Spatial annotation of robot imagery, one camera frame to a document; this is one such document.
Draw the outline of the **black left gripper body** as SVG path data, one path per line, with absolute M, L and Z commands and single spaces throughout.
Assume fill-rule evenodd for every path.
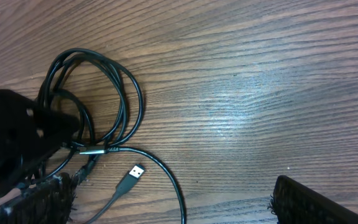
M 0 198 L 69 141 L 79 127 L 74 116 L 0 90 Z

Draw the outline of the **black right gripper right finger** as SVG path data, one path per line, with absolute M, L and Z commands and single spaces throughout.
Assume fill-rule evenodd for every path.
M 299 182 L 278 176 L 269 209 L 278 224 L 358 224 L 358 214 Z

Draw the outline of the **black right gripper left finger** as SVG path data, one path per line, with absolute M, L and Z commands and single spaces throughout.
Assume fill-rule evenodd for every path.
M 66 224 L 78 176 L 65 172 L 0 205 L 0 224 Z

